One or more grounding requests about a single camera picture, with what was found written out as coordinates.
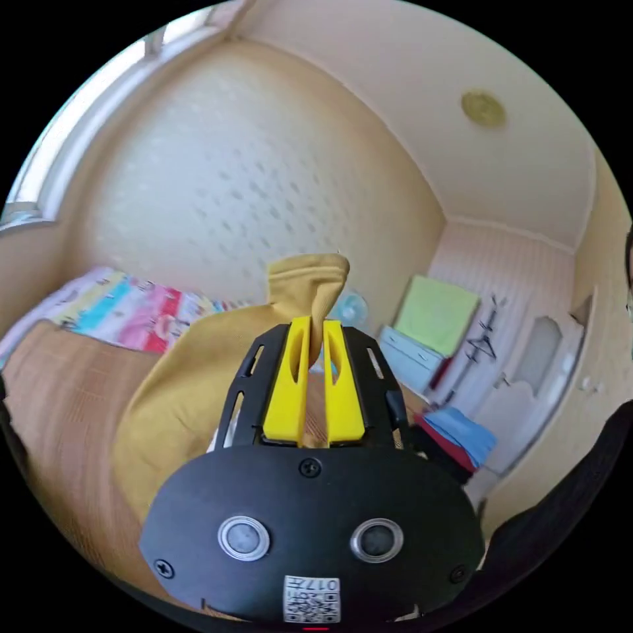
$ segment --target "screw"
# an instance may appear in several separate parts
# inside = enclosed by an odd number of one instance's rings
[[[462,582],[466,578],[466,567],[464,565],[457,565],[453,571],[451,571],[449,580],[454,584]]]
[[[173,567],[162,558],[154,561],[154,569],[158,573],[159,576],[163,578],[173,578]]]
[[[304,476],[312,479],[318,477],[321,473],[321,465],[311,457],[303,460],[299,464],[299,472]]]

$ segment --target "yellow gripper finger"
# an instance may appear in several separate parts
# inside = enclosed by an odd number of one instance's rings
[[[365,424],[340,321],[324,322],[323,344],[328,446],[358,442],[365,434]]]
[[[269,442],[301,446],[308,389],[310,317],[294,318],[264,419]]]

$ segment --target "colorful blanket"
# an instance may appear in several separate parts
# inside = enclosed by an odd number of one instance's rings
[[[208,299],[100,266],[44,299],[7,332],[0,342],[0,369],[39,320],[111,345],[162,354],[197,319],[250,304]]]

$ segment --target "yellow towel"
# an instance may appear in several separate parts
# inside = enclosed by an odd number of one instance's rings
[[[253,340],[310,315],[311,364],[323,320],[347,279],[341,255],[302,255],[272,264],[268,304],[206,316],[154,366],[123,414],[113,445],[115,479],[141,522],[166,479],[206,452],[228,388]]]

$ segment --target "white door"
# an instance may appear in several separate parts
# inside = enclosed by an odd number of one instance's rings
[[[504,475],[538,437],[562,394],[561,376],[580,350],[583,328],[571,316],[529,310],[515,348],[474,420],[497,438],[485,462]]]

